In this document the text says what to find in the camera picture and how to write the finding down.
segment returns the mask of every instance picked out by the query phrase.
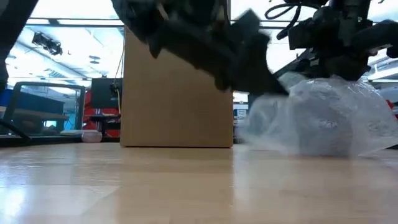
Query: computer monitor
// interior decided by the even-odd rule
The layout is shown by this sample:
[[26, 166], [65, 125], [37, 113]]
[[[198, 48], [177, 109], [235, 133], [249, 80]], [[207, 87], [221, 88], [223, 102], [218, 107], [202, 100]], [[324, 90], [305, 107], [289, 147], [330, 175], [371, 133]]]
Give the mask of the computer monitor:
[[93, 78], [91, 81], [91, 107], [96, 109], [118, 108], [118, 94], [111, 91], [111, 85], [115, 82], [119, 87], [122, 97], [122, 78]]

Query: table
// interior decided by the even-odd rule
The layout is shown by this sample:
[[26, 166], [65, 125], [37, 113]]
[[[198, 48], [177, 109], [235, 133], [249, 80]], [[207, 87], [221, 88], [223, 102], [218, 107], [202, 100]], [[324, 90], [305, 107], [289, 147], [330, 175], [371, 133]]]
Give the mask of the table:
[[[7, 108], [5, 106], [0, 106], [0, 113], [4, 113], [6, 111], [6, 109]], [[43, 121], [53, 121], [53, 120], [67, 121], [67, 120], [69, 120], [68, 116], [65, 116], [62, 114], [44, 113], [44, 112], [30, 111], [30, 110], [24, 110], [24, 109], [15, 109], [14, 114], [15, 115], [24, 115], [24, 116], [34, 116]]]
[[0, 150], [0, 223], [385, 224], [398, 151], [370, 159], [65, 144]]

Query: ceiling light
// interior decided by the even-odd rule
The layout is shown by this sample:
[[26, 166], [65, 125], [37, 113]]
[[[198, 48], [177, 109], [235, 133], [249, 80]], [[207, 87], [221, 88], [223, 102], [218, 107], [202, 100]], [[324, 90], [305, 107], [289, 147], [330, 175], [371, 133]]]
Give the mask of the ceiling light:
[[397, 73], [398, 73], [398, 68], [392, 68], [392, 69], [388, 69], [388, 70], [384, 70], [384, 71], [380, 71], [380, 72], [375, 72], [372, 75], [368, 76], [368, 80], [376, 80], [379, 78], [388, 77], [390, 75], [395, 75]]
[[91, 59], [94, 59], [94, 60], [99, 60], [99, 59], [101, 59], [99, 56], [93, 56], [93, 55], [90, 55], [90, 56], [88, 56], [89, 58], [91, 58]]
[[50, 22], [48, 19], [28, 19], [26, 21], [28, 25], [49, 25]]
[[74, 94], [76, 94], [76, 91], [77, 91], [77, 90], [72, 90], [72, 89], [63, 88], [63, 87], [49, 87], [49, 88], [54, 91], [57, 91], [59, 93], [66, 94], [66, 95], [74, 95]]
[[119, 19], [58, 19], [60, 25], [124, 26]]
[[398, 80], [390, 80], [390, 79], [378, 79], [378, 80], [371, 80], [374, 83], [398, 83]]

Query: cardboard box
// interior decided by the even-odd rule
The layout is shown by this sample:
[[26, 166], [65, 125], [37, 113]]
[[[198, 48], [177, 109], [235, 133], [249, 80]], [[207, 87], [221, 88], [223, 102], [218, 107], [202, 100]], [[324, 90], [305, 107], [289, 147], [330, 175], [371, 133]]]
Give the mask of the cardboard box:
[[214, 79], [126, 29], [121, 145], [132, 147], [231, 147], [233, 94]]

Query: blue panel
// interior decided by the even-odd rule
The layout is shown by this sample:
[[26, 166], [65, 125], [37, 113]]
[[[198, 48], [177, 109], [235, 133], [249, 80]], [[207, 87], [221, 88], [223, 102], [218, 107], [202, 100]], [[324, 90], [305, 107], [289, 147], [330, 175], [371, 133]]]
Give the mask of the blue panel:
[[[4, 90], [0, 94], [0, 106], [7, 106], [9, 104], [11, 94], [12, 90]], [[63, 114], [63, 104], [64, 102], [61, 101], [22, 92], [16, 108], [44, 113]]]

